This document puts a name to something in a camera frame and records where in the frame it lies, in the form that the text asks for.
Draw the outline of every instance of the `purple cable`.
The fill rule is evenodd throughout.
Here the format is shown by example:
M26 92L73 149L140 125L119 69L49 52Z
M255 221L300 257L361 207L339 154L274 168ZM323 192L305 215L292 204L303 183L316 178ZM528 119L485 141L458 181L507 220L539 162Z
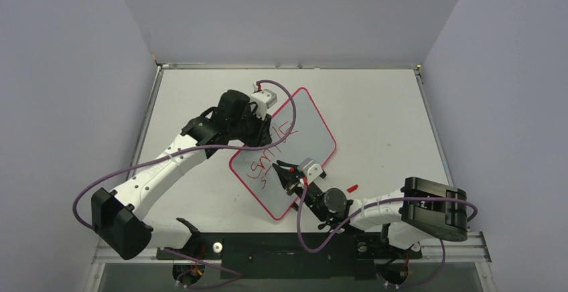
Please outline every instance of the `purple cable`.
M434 279L440 274L440 272L442 271L442 269L443 269L443 267L444 267L444 264L445 264L445 246L444 246L442 240L440 240L440 245L442 246L442 262L440 263L440 266L436 269L436 271L435 271L434 273L432 273L432 275L430 275L430 276L427 277L426 279L423 279L422 281L398 285L399 288L403 288L403 287L417 287L418 285L430 283L430 281L434 280ZM387 280L385 280L379 273L377 273L377 275L378 275L378 277L380 277L380 279L383 280L388 286L390 286L390 287L397 287L396 284L392 284L391 282L388 282Z
M176 251L174 251L174 250L170 250L170 249L168 249L168 248L165 248L165 249L163 249L162 251L164 251L164 252L166 252L166 253L169 253L169 254L172 254L172 255L175 255L175 256L177 256L177 257L181 257L181 258L186 259L186 260L190 260L190 261L194 261L194 262L203 264L203 265L205 265L205 266L207 266L207 267L212 267L212 268L214 268L214 269L218 269L218 270L225 271L225 272L227 272L227 273L231 273L231 274L236 275L236 277L233 277L232 279L229 279L229 280L223 281L223 282L219 282L219 283L214 283L214 284L211 284L211 285L204 285L204 286L201 286L201 287L193 287L193 286L191 286L191 285L188 285L188 286L187 286L187 289L189 289L189 290L207 290L207 289L213 289L213 288L215 288L215 287L221 287L221 286L223 286L223 285L225 285L225 284L229 284L229 283L231 283L231 282L235 282L236 280L242 278L242 274L241 274L241 273L236 272L236 271L233 271L233 270L231 270L231 269L227 269L227 268L222 267L222 266L220 266L220 265L213 264L213 263L209 263L209 262L206 262L206 261L202 261L202 260L200 260L200 259L195 259L195 258L193 258L193 257L189 257L189 256L184 255L184 254L182 254L182 253L178 253L178 252L176 252ZM180 275L178 275L178 276L175 278L176 281L181 282L181 281L182 281L182 278L184 277L184 275L187 275L190 271L191 271L191 270L187 270L187 271L182 272Z
M197 147L182 149L181 151L177 151L175 153L172 153L171 156L175 157L175 156L178 156L178 155L182 155L184 153L189 153L191 151L205 150L205 149L233 149L233 150L244 150L244 151L265 150L265 149L270 149L274 146L277 146L280 143L282 143L284 140L286 140L286 138L288 138L288 136L290 136L290 134L292 133L292 130L294 129L294 126L296 124L296 103L294 102L294 99L293 99L292 95L290 94L290 92L288 92L288 90L286 90L286 88L284 88L284 86L282 84L279 84L278 82L272 81L272 80L259 80L259 81L257 81L258 86L260 86L262 83L274 84L275 86L282 89L282 91L288 96L288 100L290 100L290 104L292 105L292 123L290 125L290 129L288 129L288 131L286 132L286 134L284 134L284 136L282 136L282 138L280 138L275 143L272 143L272 144L269 144L269 145L266 145L266 146L262 146L262 147L239 147L239 146L229 146L229 145L203 145L203 146L197 146ZM122 173L125 173L127 171L131 171L131 170L134 170L134 169L147 167L147 166L150 166L150 165L154 165L156 163L161 163L162 161L166 161L169 158L170 158L170 156L164 156L162 158L147 161L145 163L140 163L138 165L122 168L120 170L115 171L114 173L110 173L110 174L108 174L108 175L106 175L102 178L99 178L98 180L96 180L95 182L93 182L92 184L87 186L84 190L82 190L79 193L79 195L77 195L77 198L75 198L75 200L73 201L73 215L75 216L75 219L77 219L77 221L79 223L81 223L83 226L92 229L92 225L85 222L85 220L83 220L81 218L81 216L79 216L79 213L77 211L77 205L79 204L79 200L89 190L91 190L94 186L97 186L98 184L102 183L103 181L108 180L108 179L110 179L114 176L118 176Z

